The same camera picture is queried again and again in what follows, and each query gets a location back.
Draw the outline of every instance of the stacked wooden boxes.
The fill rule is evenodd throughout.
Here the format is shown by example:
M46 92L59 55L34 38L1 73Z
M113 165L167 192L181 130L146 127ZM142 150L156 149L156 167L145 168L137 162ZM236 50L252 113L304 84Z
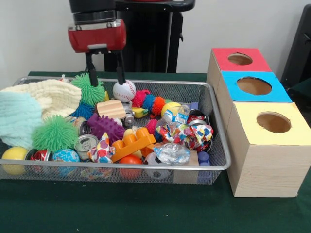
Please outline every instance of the stacked wooden boxes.
M214 88L235 197L295 197L311 165L311 129L258 49L212 49Z

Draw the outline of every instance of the baseball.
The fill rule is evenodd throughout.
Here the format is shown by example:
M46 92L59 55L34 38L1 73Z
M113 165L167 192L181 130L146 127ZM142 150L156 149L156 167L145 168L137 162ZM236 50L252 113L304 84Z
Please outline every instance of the baseball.
M116 99L121 100L121 102L127 103L136 95L136 87L129 80L126 80L126 83L123 83L122 85L116 83L113 86L113 95Z

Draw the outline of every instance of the orange ball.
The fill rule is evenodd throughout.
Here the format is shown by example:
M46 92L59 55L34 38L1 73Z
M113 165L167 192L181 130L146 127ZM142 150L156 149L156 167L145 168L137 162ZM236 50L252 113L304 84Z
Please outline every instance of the orange ball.
M127 155L122 158L119 164L142 164L141 160L134 155ZM120 175L127 179L135 179L141 174L141 169L120 168Z

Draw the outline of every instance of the green spiky ball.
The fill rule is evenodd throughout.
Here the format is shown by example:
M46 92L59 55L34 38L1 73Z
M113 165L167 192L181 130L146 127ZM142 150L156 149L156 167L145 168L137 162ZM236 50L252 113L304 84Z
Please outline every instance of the green spiky ball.
M61 116L53 115L33 132L32 138L35 149L56 152L72 148L78 140L78 131Z
M71 81L71 84L81 89L82 102L92 106L95 106L99 102L103 102L105 97L105 90L102 86L103 82L98 81L98 86L92 86L88 73L77 75L76 78Z

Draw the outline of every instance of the towel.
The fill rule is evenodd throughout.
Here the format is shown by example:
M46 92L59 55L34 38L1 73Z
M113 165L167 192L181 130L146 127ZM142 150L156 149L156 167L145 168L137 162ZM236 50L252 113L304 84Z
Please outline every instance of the towel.
M40 104L29 93L0 92L0 100L0 138L30 150L31 134L42 124Z
M29 93L42 108L42 119L52 115L67 117L79 106L81 89L54 79L8 87L1 92Z

